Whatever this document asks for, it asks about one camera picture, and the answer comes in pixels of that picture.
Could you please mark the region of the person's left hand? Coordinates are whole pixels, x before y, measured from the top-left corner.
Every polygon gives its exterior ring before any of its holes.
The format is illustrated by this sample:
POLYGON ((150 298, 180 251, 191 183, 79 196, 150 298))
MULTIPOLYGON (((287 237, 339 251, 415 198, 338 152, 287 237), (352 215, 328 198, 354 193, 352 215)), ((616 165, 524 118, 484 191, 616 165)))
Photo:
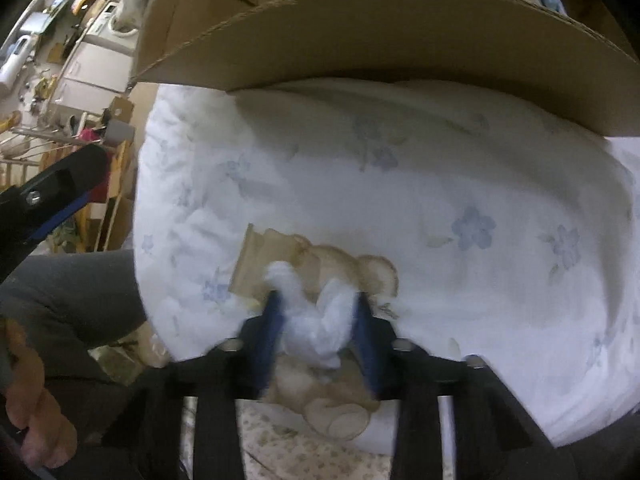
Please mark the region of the person's left hand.
POLYGON ((3 394, 9 421, 17 429, 27 430, 21 459, 31 467, 61 467, 76 453, 77 431, 44 386, 42 359, 29 347, 22 326, 14 320, 6 322, 6 339, 16 362, 12 382, 3 394))

